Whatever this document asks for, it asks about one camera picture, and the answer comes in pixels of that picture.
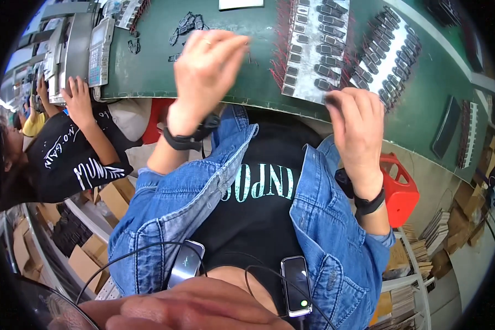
person in black t-shirt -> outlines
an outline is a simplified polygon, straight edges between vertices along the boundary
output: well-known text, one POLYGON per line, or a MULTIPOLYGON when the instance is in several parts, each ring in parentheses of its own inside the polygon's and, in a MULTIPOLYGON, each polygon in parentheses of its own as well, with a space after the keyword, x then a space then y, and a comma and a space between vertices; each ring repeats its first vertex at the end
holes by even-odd
POLYGON ((70 77, 69 83, 72 95, 60 92, 70 115, 53 114, 25 152, 19 130, 2 130, 0 210, 25 202, 61 202, 133 171, 125 155, 131 145, 108 108, 92 108, 88 85, 80 77, 70 77))

denim jacket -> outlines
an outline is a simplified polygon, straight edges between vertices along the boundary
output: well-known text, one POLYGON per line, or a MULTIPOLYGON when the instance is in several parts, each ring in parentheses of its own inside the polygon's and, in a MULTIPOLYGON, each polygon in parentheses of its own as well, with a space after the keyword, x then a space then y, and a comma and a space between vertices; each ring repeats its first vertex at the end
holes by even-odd
MULTIPOLYGON (((182 242, 211 214, 231 186, 258 125, 249 124, 245 108, 229 105, 211 137, 205 159, 185 163, 168 175, 139 171, 136 194, 109 242, 113 260, 162 241, 182 242)), ((339 153, 333 136, 317 149, 304 146, 304 162, 290 216, 304 252, 312 300, 338 329, 364 329, 376 308, 382 272, 395 238, 366 234, 334 180, 339 153)), ((110 267, 123 296, 160 291, 179 246, 154 246, 110 267)), ((310 329, 329 329, 313 307, 310 329)))

workbench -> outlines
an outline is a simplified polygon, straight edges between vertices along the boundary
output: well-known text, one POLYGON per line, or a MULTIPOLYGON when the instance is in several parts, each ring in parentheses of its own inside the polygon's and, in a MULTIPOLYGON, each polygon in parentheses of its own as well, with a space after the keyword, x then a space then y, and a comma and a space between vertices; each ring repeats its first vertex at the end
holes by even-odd
MULTIPOLYGON (((347 44, 358 50, 363 34, 370 28, 367 24, 385 5, 381 0, 352 0, 347 44)), ((325 122, 330 118, 320 104, 281 95, 271 75, 270 60, 277 48, 277 8, 274 0, 266 0, 264 8, 218 11, 217 0, 178 2, 152 1, 148 11, 139 19, 136 28, 140 33, 141 51, 131 54, 129 31, 116 29, 110 48, 109 84, 101 89, 103 99, 128 97, 173 98, 177 96, 172 63, 169 56, 182 52, 186 36, 178 38, 174 46, 168 41, 178 21, 188 11, 201 14, 211 29, 230 30, 236 34, 249 35, 251 63, 246 58, 238 74, 236 84, 224 98, 224 102, 244 103, 250 106, 288 112, 325 122)), ((397 107, 385 116, 384 139, 415 152, 470 181, 482 152, 488 115, 475 95, 474 86, 455 63, 453 58, 429 33, 409 17, 400 16, 411 23, 422 43, 422 53, 414 66, 412 78, 402 94, 397 107), (433 154, 431 146, 442 123, 448 96, 460 102, 477 103, 477 124, 474 158, 465 169, 456 167, 460 142, 460 124, 442 159, 433 154)))

